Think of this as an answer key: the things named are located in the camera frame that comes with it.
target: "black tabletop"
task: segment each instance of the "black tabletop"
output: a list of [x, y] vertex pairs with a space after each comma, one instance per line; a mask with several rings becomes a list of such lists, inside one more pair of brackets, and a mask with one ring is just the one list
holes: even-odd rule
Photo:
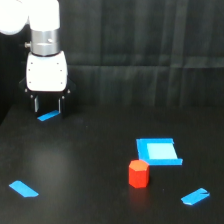
[[[136, 139], [173, 138], [182, 166], [151, 166], [134, 189]], [[224, 223], [224, 109], [80, 107], [38, 121], [13, 106], [0, 126], [0, 222], [12, 224]], [[20, 180], [39, 193], [23, 198]], [[184, 205], [205, 188], [210, 197]]]

